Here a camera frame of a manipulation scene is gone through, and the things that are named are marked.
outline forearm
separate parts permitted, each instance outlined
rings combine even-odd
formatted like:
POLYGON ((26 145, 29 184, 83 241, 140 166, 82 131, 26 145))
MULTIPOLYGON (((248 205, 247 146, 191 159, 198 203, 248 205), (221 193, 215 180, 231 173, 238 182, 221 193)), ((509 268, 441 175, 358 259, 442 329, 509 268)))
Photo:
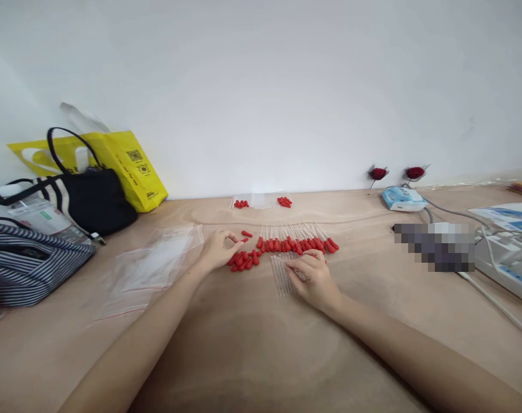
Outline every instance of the forearm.
POLYGON ((209 272, 194 265, 95 363, 60 412, 126 412, 209 272))
POLYGON ((421 396, 446 412, 522 412, 522 395, 461 354, 342 296, 327 315, 353 333, 421 396))

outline yellow bag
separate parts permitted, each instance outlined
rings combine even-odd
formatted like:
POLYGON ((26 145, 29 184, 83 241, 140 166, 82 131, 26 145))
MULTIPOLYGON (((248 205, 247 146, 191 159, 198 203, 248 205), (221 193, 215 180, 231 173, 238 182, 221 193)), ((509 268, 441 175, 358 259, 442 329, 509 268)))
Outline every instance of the yellow bag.
MULTIPOLYGON (((105 167, 116 171, 127 201, 137 212, 156 208, 167 197, 167 191, 133 132, 110 132, 104 124, 90 120, 87 116, 85 118, 106 131, 80 136, 91 145, 105 167)), ((89 150, 77 138, 56 138, 53 141, 58 158, 68 170, 83 173, 89 166, 98 166, 89 150)), ((8 147, 38 176, 61 174, 50 156, 46 140, 10 143, 8 147)))

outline navy striped bag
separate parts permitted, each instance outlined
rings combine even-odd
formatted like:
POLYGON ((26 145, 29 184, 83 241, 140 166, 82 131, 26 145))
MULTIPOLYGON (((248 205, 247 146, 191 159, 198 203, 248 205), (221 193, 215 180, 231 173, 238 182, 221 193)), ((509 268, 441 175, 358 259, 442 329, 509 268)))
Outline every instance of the navy striped bag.
POLYGON ((39 303, 95 253, 91 245, 75 244, 18 227, 0 224, 0 306, 39 303))

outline table surface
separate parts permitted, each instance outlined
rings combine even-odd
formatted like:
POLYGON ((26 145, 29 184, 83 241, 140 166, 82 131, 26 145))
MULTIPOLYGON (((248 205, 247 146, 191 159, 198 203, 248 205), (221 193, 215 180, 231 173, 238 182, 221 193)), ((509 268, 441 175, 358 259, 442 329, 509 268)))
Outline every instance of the table surface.
MULTIPOLYGON (((0 412, 55 412, 139 312, 91 324, 110 293, 116 256, 156 228, 203 224, 257 239, 262 224, 316 221, 340 245, 327 255, 342 291, 460 352, 522 393, 522 332, 453 273, 429 272, 395 244, 381 190, 293 195, 291 209, 229 208, 229 198, 168 201, 110 237, 85 267, 40 304, 0 321, 0 412)), ((522 202, 503 186, 420 190, 456 211, 522 202)), ((435 220, 468 219, 432 208, 435 220)), ((186 262, 194 259, 193 250, 186 262)), ((296 297, 279 297, 268 254, 250 271, 207 277, 131 411, 429 411, 377 357, 296 297)), ((475 272, 522 321, 522 302, 475 272)))

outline plastic bottle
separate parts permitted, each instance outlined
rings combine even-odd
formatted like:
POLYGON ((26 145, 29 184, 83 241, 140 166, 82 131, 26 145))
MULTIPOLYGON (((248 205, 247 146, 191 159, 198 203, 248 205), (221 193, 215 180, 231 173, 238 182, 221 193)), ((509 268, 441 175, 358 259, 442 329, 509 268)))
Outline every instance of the plastic bottle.
MULTIPOLYGON (((0 186, 0 195, 6 198, 19 194, 24 189, 20 184, 4 185, 0 186)), ((34 231, 73 243, 91 244, 91 240, 85 234, 37 192, 9 205, 9 214, 34 231)))

